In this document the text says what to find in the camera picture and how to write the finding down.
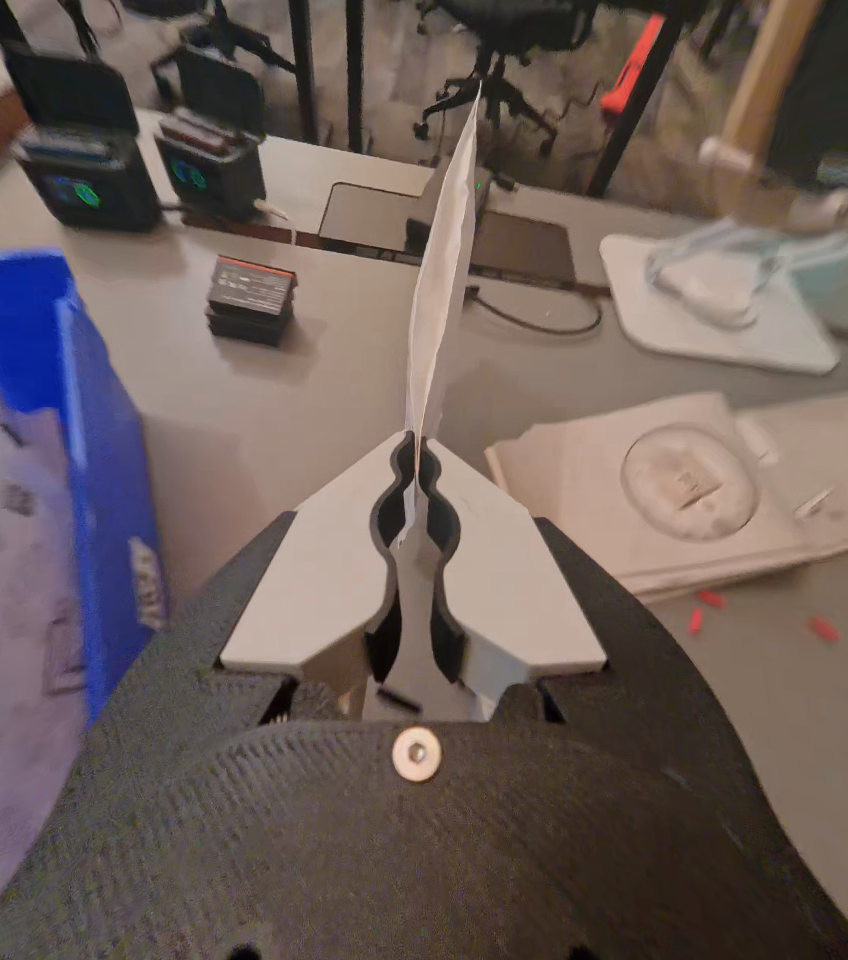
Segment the clear round disc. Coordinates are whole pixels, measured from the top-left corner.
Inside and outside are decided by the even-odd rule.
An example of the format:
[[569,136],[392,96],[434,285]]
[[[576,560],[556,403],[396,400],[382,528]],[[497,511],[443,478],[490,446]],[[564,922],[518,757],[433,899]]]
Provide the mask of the clear round disc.
[[622,490],[655,531],[689,544],[740,533],[761,490],[742,452],[712,430],[673,423],[634,440],[622,459]]

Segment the dark grey desk mat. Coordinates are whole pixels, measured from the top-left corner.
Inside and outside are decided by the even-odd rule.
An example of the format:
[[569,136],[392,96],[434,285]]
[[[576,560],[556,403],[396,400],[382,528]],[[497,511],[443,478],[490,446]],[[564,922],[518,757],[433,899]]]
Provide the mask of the dark grey desk mat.
[[[419,266],[424,245],[408,244],[416,198],[338,182],[318,232],[333,253]],[[470,274],[503,282],[572,290],[578,283],[565,227],[485,208],[478,217]]]

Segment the wooden post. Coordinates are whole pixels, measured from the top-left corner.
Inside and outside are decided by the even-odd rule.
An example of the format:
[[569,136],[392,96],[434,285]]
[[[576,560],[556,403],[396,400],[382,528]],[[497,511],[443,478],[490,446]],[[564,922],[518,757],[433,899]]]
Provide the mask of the wooden post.
[[821,1],[772,1],[757,32],[710,158],[719,213],[737,223],[776,227],[797,192],[771,186],[766,155],[780,103],[799,64]]

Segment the black charger case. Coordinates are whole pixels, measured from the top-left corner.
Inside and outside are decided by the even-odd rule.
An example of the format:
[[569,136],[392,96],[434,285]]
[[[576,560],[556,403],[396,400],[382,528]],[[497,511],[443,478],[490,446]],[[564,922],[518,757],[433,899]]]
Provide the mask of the black charger case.
[[160,118],[154,135],[169,181],[186,206],[250,221],[266,199],[262,86],[210,50],[185,46],[176,63],[181,102]]
[[70,229],[148,234],[164,218],[123,76],[98,59],[3,47],[28,118],[11,147],[47,209]]

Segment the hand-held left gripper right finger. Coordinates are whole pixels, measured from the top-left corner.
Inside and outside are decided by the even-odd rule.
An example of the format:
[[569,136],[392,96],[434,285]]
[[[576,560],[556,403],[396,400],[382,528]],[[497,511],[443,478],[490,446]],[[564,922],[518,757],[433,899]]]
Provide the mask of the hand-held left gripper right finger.
[[439,553],[432,652],[474,718],[513,686],[601,671],[607,654],[529,511],[436,440],[421,441],[418,479]]

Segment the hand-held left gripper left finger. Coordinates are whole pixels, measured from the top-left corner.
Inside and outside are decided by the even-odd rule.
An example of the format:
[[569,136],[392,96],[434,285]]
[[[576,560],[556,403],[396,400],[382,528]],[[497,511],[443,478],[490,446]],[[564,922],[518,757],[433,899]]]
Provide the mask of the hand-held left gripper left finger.
[[399,652],[391,547],[415,478],[414,433],[397,432],[292,513],[220,653],[228,673],[322,685],[362,719],[369,679],[382,682]]

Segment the clear plastic holder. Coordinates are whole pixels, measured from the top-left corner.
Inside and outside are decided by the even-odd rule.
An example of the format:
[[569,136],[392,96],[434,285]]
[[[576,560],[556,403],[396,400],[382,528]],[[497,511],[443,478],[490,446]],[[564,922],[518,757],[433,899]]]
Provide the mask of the clear plastic holder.
[[721,219],[653,245],[644,280],[714,330],[748,330],[785,243],[778,230]]

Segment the blue plastic bin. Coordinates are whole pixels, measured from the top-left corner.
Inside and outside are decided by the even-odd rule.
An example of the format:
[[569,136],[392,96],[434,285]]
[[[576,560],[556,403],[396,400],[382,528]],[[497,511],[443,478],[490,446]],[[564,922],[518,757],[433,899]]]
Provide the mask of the blue plastic bin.
[[0,251],[0,399],[59,415],[94,724],[167,599],[142,419],[58,250]]

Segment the dark panel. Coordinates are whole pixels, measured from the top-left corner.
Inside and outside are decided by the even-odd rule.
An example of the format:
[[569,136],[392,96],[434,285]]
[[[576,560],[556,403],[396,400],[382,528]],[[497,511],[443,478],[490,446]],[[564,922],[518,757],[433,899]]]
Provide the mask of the dark panel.
[[848,188],[848,1],[821,6],[782,96],[766,167],[804,189]]

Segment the red hand tool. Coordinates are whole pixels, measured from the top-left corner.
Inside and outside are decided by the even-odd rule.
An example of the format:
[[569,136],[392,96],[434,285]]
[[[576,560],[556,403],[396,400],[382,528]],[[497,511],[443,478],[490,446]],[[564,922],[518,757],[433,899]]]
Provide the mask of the red hand tool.
[[614,85],[601,95],[600,112],[605,122],[613,124],[620,119],[665,22],[666,19],[659,14],[654,14],[647,20]]

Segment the black office chair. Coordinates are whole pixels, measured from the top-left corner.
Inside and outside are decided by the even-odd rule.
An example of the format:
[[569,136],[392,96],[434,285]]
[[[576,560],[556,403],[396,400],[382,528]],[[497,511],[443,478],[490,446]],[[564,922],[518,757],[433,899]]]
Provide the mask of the black office chair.
[[598,9],[597,1],[424,1],[417,2],[418,33],[425,19],[443,11],[477,39],[473,69],[463,78],[448,78],[437,100],[414,123],[416,139],[430,137],[430,117],[470,103],[485,102],[485,117],[494,130],[501,125],[501,107],[511,118],[525,118],[545,134],[540,155],[547,158],[557,138],[557,127],[531,106],[521,90],[504,76],[505,63],[514,58],[522,65],[536,50],[569,53],[589,38]]

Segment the white flat board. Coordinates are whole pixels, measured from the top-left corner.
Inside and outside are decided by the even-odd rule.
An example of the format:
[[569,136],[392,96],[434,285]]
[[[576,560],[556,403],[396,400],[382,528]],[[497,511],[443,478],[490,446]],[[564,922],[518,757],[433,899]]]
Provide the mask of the white flat board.
[[618,233],[599,244],[621,329],[636,346],[657,354],[820,377],[838,365],[834,340],[784,273],[776,271],[759,294],[753,327],[713,329],[647,287],[645,258],[657,243]]

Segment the crumpled printed paper bags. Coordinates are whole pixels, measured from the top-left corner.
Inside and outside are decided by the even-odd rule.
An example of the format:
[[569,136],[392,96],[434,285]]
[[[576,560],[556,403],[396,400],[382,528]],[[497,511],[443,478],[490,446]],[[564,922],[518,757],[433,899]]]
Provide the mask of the crumpled printed paper bags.
[[22,414],[0,396],[0,891],[87,718],[68,466],[57,412]]

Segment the black stand pole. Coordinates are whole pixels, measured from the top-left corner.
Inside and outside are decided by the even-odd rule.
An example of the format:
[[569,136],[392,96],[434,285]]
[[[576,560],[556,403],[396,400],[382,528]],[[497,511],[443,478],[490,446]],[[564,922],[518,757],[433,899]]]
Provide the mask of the black stand pole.
[[287,1],[290,37],[293,47],[294,77],[297,88],[298,114],[303,139],[319,143],[316,88],[312,55],[309,1]]
[[670,56],[681,33],[682,22],[675,17],[666,18],[658,30],[655,42],[647,54],[643,68],[637,75],[620,119],[598,158],[586,188],[587,198],[599,200],[604,197],[630,139],[643,117],[647,103],[670,62]]

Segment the lego instruction booklet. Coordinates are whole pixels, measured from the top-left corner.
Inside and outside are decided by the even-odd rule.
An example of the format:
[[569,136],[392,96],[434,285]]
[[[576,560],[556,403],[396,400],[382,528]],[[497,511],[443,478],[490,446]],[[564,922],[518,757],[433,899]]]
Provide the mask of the lego instruction booklet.
[[[738,534],[658,533],[628,503],[622,459],[647,431],[708,428],[754,469],[761,502]],[[848,392],[733,411],[718,392],[540,424],[485,451],[499,487],[547,519],[641,599],[689,593],[848,552]]]

